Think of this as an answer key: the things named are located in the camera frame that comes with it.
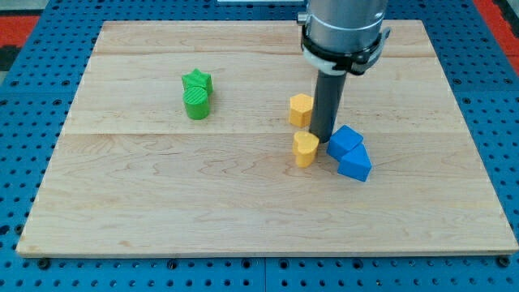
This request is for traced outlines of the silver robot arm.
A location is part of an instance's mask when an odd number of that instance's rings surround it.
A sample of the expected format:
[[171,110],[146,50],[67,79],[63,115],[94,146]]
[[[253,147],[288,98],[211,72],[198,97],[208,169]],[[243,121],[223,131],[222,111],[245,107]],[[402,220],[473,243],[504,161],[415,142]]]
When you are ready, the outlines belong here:
[[375,43],[388,0],[308,0],[297,22],[321,49],[356,53]]

